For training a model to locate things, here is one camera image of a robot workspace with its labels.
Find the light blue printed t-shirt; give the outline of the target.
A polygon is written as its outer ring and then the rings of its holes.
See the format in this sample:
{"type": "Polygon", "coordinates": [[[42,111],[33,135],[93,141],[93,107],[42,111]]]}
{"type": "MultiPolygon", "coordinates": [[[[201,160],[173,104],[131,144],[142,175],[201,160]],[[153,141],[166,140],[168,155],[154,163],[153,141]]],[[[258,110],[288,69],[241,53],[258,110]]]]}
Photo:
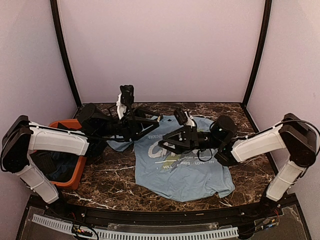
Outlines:
{"type": "Polygon", "coordinates": [[[137,141],[109,141],[109,146],[123,152],[133,145],[135,183],[152,192],[178,202],[187,202],[218,194],[227,197],[235,190],[232,175],[213,157],[216,150],[175,154],[158,142],[163,135],[180,127],[176,118],[165,115],[159,127],[137,141]]]}

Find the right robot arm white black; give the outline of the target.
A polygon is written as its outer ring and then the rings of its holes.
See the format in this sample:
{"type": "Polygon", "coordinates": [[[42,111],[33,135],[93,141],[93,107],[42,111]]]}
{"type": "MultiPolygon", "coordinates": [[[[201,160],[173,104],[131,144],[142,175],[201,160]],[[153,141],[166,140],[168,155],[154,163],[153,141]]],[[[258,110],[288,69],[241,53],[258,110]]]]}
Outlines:
{"type": "Polygon", "coordinates": [[[226,115],[219,116],[208,131],[198,131],[197,125],[181,111],[174,114],[180,128],[165,134],[158,145],[177,155],[196,150],[215,150],[214,158],[231,167],[272,151],[286,149],[288,160],[265,191],[265,198],[255,205],[255,213],[266,217],[284,193],[311,167],[320,153],[320,131],[310,122],[292,113],[275,125],[246,136],[237,136],[238,127],[226,115]]]}

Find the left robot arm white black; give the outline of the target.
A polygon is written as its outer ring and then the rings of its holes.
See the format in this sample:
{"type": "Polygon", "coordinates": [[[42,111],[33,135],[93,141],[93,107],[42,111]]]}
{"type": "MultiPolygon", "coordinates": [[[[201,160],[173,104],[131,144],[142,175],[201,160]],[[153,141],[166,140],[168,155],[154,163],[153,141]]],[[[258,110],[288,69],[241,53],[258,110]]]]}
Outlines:
{"type": "Polygon", "coordinates": [[[159,127],[163,116],[129,105],[117,106],[117,116],[105,114],[93,103],[85,105],[76,120],[80,129],[61,129],[19,116],[2,139],[0,168],[17,175],[37,193],[60,218],[67,218],[70,206],[57,187],[34,164],[31,151],[50,151],[89,157],[101,154],[109,141],[136,141],[159,127]]]}

